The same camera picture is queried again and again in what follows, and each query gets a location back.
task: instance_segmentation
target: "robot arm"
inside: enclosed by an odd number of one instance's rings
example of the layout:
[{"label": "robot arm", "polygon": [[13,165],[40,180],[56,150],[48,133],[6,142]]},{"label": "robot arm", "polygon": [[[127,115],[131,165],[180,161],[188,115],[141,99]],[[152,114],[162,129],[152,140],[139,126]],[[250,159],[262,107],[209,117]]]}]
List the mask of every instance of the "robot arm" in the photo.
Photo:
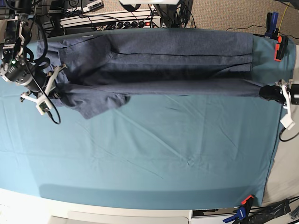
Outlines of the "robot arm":
[{"label": "robot arm", "polygon": [[56,68],[54,72],[47,74],[43,72],[43,69],[50,64],[50,60],[45,57],[47,53],[45,33],[42,33],[45,52],[40,58],[34,60],[33,53],[27,48],[27,44],[31,39],[31,28],[29,31],[26,31],[27,21],[31,19],[43,32],[43,27],[37,15],[35,15],[36,8],[34,9],[34,7],[36,7],[37,2],[35,0],[15,0],[14,2],[6,0],[6,3],[9,8],[9,18],[5,32],[0,76],[6,82],[14,82],[25,86],[28,92],[21,95],[21,101],[23,102],[27,99],[35,102],[40,114],[44,115],[47,113],[53,120],[50,110],[54,108],[58,117],[59,114],[50,98],[58,98],[59,96],[55,78],[65,68],[65,65]]}]

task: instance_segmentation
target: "power strip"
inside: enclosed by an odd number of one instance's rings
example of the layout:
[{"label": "power strip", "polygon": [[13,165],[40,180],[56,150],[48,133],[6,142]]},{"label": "power strip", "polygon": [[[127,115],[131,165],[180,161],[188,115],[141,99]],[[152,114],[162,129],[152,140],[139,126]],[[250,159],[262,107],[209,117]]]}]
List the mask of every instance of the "power strip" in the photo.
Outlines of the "power strip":
[{"label": "power strip", "polygon": [[146,20],[127,20],[124,22],[116,22],[116,27],[118,29],[126,29],[126,28],[151,28],[151,27],[161,27],[161,17],[154,16],[153,25],[150,25],[151,19]]},{"label": "power strip", "polygon": [[[60,25],[63,26],[64,28],[76,28],[76,27],[81,27],[81,26],[90,26],[91,23],[93,24],[94,27],[96,26],[101,26],[101,24],[107,24],[109,22],[116,22],[119,23],[120,21],[122,22],[140,22],[144,21],[145,28],[150,27],[150,10],[149,9],[139,9],[136,10],[135,12],[127,12],[127,11],[117,11],[117,12],[109,12],[109,13],[101,13],[101,14],[92,14],[92,17],[84,17],[80,18],[79,16],[73,16],[70,18],[65,18],[60,20]],[[157,27],[161,27],[161,17],[155,15],[153,17],[153,23]],[[44,23],[44,28],[51,29],[52,25],[51,22],[45,22]]]}]

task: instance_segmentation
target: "clamp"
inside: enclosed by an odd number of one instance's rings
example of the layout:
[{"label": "clamp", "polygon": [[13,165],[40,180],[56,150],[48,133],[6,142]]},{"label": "clamp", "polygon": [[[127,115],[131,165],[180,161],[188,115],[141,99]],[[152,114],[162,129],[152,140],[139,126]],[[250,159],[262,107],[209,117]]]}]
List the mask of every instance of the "clamp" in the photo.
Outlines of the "clamp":
[{"label": "clamp", "polygon": [[287,110],[287,114],[280,120],[280,122],[283,124],[283,126],[291,130],[295,126],[295,122],[292,119],[292,111],[291,111],[291,94],[290,94],[290,88],[292,86],[292,82],[285,82],[285,80],[281,80],[275,85],[279,86],[282,90],[282,94],[285,98],[285,106],[284,108]]},{"label": "clamp", "polygon": [[223,222],[229,223],[234,221],[232,224],[245,224],[249,216],[254,198],[254,195],[249,195],[247,198],[245,198],[242,201],[241,206],[235,211],[236,214],[232,217],[224,219]]},{"label": "clamp", "polygon": [[277,40],[278,28],[276,28],[278,19],[278,13],[268,13],[267,14],[267,31],[265,37]]},{"label": "clamp", "polygon": [[282,61],[288,46],[289,38],[287,36],[279,36],[278,43],[275,44],[274,60]]}]

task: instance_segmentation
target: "black cable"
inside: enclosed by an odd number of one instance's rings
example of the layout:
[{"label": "black cable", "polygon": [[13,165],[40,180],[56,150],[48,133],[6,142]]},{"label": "black cable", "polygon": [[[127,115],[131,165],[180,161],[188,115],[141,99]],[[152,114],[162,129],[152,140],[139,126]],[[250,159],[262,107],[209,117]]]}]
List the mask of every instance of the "black cable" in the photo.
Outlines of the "black cable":
[{"label": "black cable", "polygon": [[43,17],[43,16],[46,16],[46,15],[49,15],[49,13],[46,13],[46,14],[43,14],[43,15],[39,15],[39,17]]},{"label": "black cable", "polygon": [[42,61],[46,57],[46,54],[48,52],[48,41],[47,41],[46,33],[43,29],[43,26],[42,26],[40,20],[35,19],[34,23],[37,25],[39,31],[41,32],[43,43],[44,43],[43,54],[38,59],[35,60],[36,62],[38,62],[38,61]]},{"label": "black cable", "polygon": [[[140,22],[143,22],[143,21],[147,20],[152,15],[152,13],[148,17],[146,17],[145,19],[141,20]],[[102,16],[102,17],[107,17],[107,18],[110,18],[110,19],[114,19],[114,20],[116,20],[118,22],[123,22],[123,21],[121,21],[121,20],[119,20],[119,19],[117,19],[115,17],[108,16],[108,15],[79,15],[80,18],[98,17],[98,16]]]},{"label": "black cable", "polygon": [[290,141],[290,140],[293,140],[294,138],[296,138],[298,135],[299,135],[299,132],[297,134],[295,134],[293,137],[289,138],[289,139],[282,139],[281,136],[282,134],[284,133],[285,131],[285,127],[283,127],[283,129],[281,129],[280,133],[279,133],[279,140],[282,141],[282,142],[287,142],[287,141]]},{"label": "black cable", "polygon": [[153,28],[153,19],[154,19],[154,14],[151,13],[150,24],[149,24],[149,27],[150,27],[150,28]]},{"label": "black cable", "polygon": [[88,19],[89,19],[90,23],[92,24],[92,31],[95,31],[96,28],[93,26],[92,20],[89,17],[88,17]]},{"label": "black cable", "polygon": [[177,7],[176,11],[174,11],[173,13],[173,21],[175,24],[178,24],[179,26],[184,24],[184,27],[186,28],[186,25],[188,23],[188,14],[186,13],[187,11],[185,10],[182,3],[179,3],[178,6],[180,7]]},{"label": "black cable", "polygon": [[164,13],[164,14],[171,20],[172,24],[174,24],[172,18],[171,18],[166,12],[164,12],[164,11],[162,10],[162,8],[160,7],[159,4],[157,5],[157,7],[159,8],[159,10],[160,10],[162,13]]},{"label": "black cable", "polygon": [[[24,10],[24,9],[28,9],[28,8],[16,8],[16,7],[14,7],[14,6],[12,6],[9,2],[8,2],[8,0],[4,0],[5,1],[5,4],[6,4],[6,6],[9,8],[9,9],[11,9],[11,10]],[[33,6],[35,6],[35,5],[37,5],[38,3],[40,3],[42,0],[37,0],[37,1],[35,1],[33,4],[31,4],[31,6],[30,6],[30,8],[32,8]]]},{"label": "black cable", "polygon": [[194,28],[196,28],[195,19],[194,19],[192,13],[190,12],[190,10],[189,10],[188,8],[186,8],[186,9],[187,9],[187,11],[190,13],[190,15],[192,16],[192,19],[193,19],[193,22],[194,22]]},{"label": "black cable", "polygon": [[230,30],[230,29],[233,29],[233,30],[237,30],[237,29],[249,29],[249,28],[251,28],[251,27],[264,27],[264,28],[266,28],[264,25],[262,25],[262,26],[258,26],[258,25],[253,24],[253,25],[251,25],[251,26],[249,26],[249,27],[246,27],[246,28],[228,28],[226,31],[228,31],[228,30]]},{"label": "black cable", "polygon": [[292,222],[290,222],[290,223],[288,223],[288,224],[295,224],[295,223],[299,223],[299,219],[298,219],[298,220],[295,220],[295,221],[292,221]]},{"label": "black cable", "polygon": [[[299,196],[293,197],[293,198],[290,198],[290,199],[286,199],[286,200],[289,200],[289,204],[291,204],[291,203],[299,200]],[[275,205],[268,205],[268,206],[263,206],[263,207],[251,208],[250,210],[259,210],[259,212],[250,212],[250,213],[252,213],[252,214],[260,213],[261,211],[266,210],[268,208],[271,208],[273,206],[275,206]]]},{"label": "black cable", "polygon": [[48,116],[50,117],[50,119],[51,119],[55,124],[60,125],[60,124],[61,124],[61,118],[60,118],[60,114],[59,114],[57,108],[56,108],[55,105],[52,103],[52,101],[50,100],[50,98],[48,97],[48,95],[44,92],[44,90],[42,89],[42,87],[40,87],[40,85],[39,85],[38,82],[36,81],[34,75],[32,74],[31,69],[29,68],[28,61],[25,59],[24,62],[25,62],[26,68],[27,68],[29,74],[31,75],[33,81],[35,82],[35,84],[37,85],[37,87],[40,89],[40,91],[43,93],[43,95],[45,95],[46,98],[49,100],[49,102],[52,104],[52,106],[53,106],[53,108],[54,108],[54,110],[55,110],[55,112],[56,112],[56,114],[57,114],[57,116],[58,116],[58,122],[54,120],[53,115],[52,115],[52,113],[51,113],[50,111],[47,112]]},{"label": "black cable", "polygon": [[249,212],[250,214],[256,214],[256,215],[264,215],[265,213],[260,213],[260,212],[252,212],[252,211],[250,211]]},{"label": "black cable", "polygon": [[[135,17],[135,19],[137,19],[137,17],[133,14],[133,12],[131,12],[131,14]],[[137,19],[137,21],[139,22],[139,20]]]},{"label": "black cable", "polygon": [[[44,42],[44,52],[43,52],[43,54],[42,54],[42,56],[41,56],[40,58],[38,58],[37,60],[35,60],[35,63],[36,63],[36,64],[35,64],[35,66],[34,66],[33,69],[32,69],[32,70],[35,70],[35,69],[37,69],[37,67],[38,67],[40,64],[42,64],[42,63],[44,63],[44,62],[47,61],[47,60],[45,60],[45,59],[48,59],[48,58],[45,57],[46,54],[47,54],[47,51],[48,51],[48,41],[47,41],[46,33],[45,33],[45,31],[44,31],[44,29],[43,29],[43,26],[41,25],[40,21],[39,21],[39,20],[36,20],[36,18],[35,18],[35,19],[33,19],[33,22],[37,25],[39,31],[41,32],[41,34],[42,34],[42,39],[43,39],[43,42]],[[47,98],[47,99],[49,100],[49,102],[52,104],[52,106],[53,106],[53,108],[54,108],[54,110],[55,110],[55,112],[56,112],[56,114],[57,114],[57,116],[58,116],[58,122],[55,121],[55,120],[53,119],[52,113],[51,113],[50,111],[47,112],[48,116],[50,117],[50,119],[51,119],[55,124],[59,125],[59,124],[61,123],[60,114],[59,114],[57,108],[55,107],[55,105],[52,103],[52,101],[51,101],[50,98],[48,97],[48,95],[44,92],[44,90],[42,89],[42,87],[38,84],[38,82],[36,81],[34,75],[32,74],[32,71],[31,71],[31,69],[29,68],[29,63],[28,63],[28,61],[26,60],[26,55],[27,55],[26,49],[27,49],[27,46],[24,46],[24,58],[25,58],[25,59],[24,59],[24,63],[25,63],[25,66],[26,66],[26,68],[27,68],[29,74],[32,76],[32,79],[33,79],[33,81],[35,82],[35,84],[37,85],[37,87],[40,89],[40,91],[46,96],[46,98]]]},{"label": "black cable", "polygon": [[6,6],[7,6],[7,8],[9,8],[9,9],[11,9],[11,10],[14,10],[14,11],[16,11],[16,10],[24,10],[24,9],[27,9],[27,8],[15,8],[15,7],[13,7],[13,6],[8,2],[8,0],[4,0],[4,2],[5,2],[5,4],[6,4]]},{"label": "black cable", "polygon": [[282,34],[283,36],[290,36],[290,37],[292,37],[292,38],[294,38],[294,39],[299,40],[298,37],[294,37],[294,36],[292,36],[291,34],[283,34],[283,33],[281,33],[281,32],[279,32],[279,33]]},{"label": "black cable", "polygon": [[33,7],[33,6],[37,5],[37,4],[38,4],[38,3],[40,3],[40,2],[42,2],[42,0],[37,0],[36,2],[34,2],[34,3],[32,4],[32,6],[31,6],[31,7]]}]

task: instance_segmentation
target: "orange clamp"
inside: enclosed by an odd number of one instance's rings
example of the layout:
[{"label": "orange clamp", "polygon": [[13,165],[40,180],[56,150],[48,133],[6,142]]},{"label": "orange clamp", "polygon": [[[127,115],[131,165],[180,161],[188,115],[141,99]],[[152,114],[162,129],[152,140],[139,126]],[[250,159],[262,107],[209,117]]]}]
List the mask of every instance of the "orange clamp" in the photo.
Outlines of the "orange clamp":
[{"label": "orange clamp", "polygon": [[254,198],[252,195],[249,195],[248,197],[246,197],[243,201],[242,201],[242,205],[246,204],[246,202],[250,199],[250,198]]},{"label": "orange clamp", "polygon": [[277,56],[277,52],[279,51],[279,48],[280,48],[279,43],[275,44],[274,60],[275,60],[275,61],[278,61],[278,62],[281,61],[280,59],[277,59],[277,58],[276,58],[276,56]]}]

